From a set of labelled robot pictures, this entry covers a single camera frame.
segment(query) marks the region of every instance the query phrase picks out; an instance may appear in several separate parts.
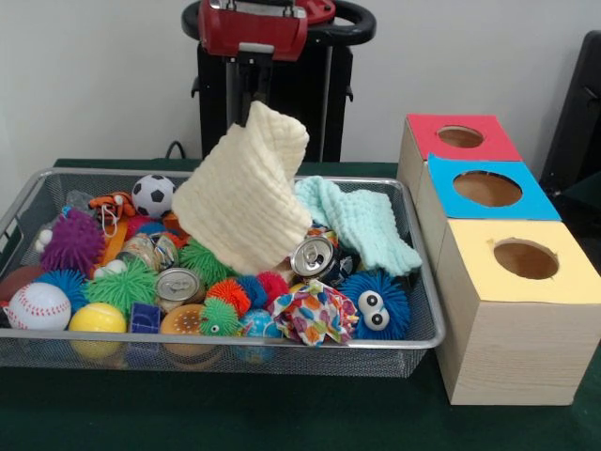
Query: purple puffer ball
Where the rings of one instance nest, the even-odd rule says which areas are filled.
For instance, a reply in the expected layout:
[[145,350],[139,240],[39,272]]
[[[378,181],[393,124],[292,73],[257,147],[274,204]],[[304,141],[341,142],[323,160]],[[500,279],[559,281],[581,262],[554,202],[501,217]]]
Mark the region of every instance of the purple puffer ball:
[[98,222],[71,209],[53,227],[53,238],[41,255],[45,271],[77,270],[90,274],[104,250],[104,237]]

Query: spiky ball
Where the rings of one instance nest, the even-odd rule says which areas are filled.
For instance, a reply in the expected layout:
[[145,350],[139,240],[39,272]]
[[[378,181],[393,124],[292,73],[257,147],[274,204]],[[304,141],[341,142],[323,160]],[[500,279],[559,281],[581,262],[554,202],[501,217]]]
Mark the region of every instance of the spiky ball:
[[188,245],[179,252],[179,264],[182,268],[195,272],[207,287],[237,275],[234,270],[221,263],[209,249],[194,239],[190,239]]
[[87,304],[84,296],[84,275],[75,270],[56,270],[46,272],[36,279],[36,282],[54,285],[62,289],[71,302],[71,314]]
[[223,299],[208,298],[200,312],[200,333],[202,335],[227,336],[240,328],[236,309]]
[[53,238],[41,255],[45,271],[77,270],[88,275],[104,250],[104,237],[98,222],[71,209],[61,215],[53,228]]
[[411,318],[405,291],[383,271],[357,272],[337,288],[357,307],[355,337],[402,340]]
[[276,298],[288,293],[288,284],[278,272],[260,272],[256,278],[267,293],[265,306],[272,304]]
[[213,285],[208,289],[207,297],[219,298],[232,304],[236,309],[238,318],[242,318],[251,308],[251,300],[236,279],[225,279]]
[[236,277],[236,282],[244,289],[248,299],[251,300],[252,308],[263,308],[267,303],[267,293],[265,289],[253,275],[241,275]]
[[134,303],[155,302],[156,279],[157,273],[136,258],[128,262],[124,272],[88,281],[84,294],[91,303],[108,303],[128,318]]

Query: blue block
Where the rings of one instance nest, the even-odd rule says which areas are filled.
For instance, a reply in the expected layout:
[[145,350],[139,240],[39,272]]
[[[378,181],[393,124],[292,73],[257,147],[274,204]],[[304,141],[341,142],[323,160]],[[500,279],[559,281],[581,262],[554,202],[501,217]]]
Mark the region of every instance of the blue block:
[[[560,221],[562,218],[521,162],[475,162],[446,160],[434,155],[428,158],[428,169],[440,203],[449,218],[456,219],[524,219]],[[454,181],[466,173],[489,173],[510,179],[522,196],[512,205],[489,207],[458,193]]]
[[156,305],[135,303],[131,308],[130,332],[133,334],[158,334],[161,326],[161,309]]

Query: white wall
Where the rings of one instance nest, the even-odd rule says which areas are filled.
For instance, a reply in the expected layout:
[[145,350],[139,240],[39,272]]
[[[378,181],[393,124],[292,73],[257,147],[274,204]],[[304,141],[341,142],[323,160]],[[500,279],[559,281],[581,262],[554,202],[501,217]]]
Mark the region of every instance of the white wall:
[[396,162],[407,113],[493,114],[538,174],[599,0],[363,0],[346,161]]
[[[58,157],[199,155],[192,0],[0,0],[0,189]],[[395,162],[406,113],[496,114],[536,172],[598,0],[363,0],[343,160]]]

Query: stacked boxes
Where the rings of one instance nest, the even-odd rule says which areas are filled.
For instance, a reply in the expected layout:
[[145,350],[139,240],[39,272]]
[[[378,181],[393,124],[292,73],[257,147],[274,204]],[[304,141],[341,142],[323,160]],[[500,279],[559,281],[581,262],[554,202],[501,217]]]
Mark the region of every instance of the stacked boxes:
[[570,404],[601,338],[601,278],[497,119],[410,115],[398,177],[442,299],[451,403]]

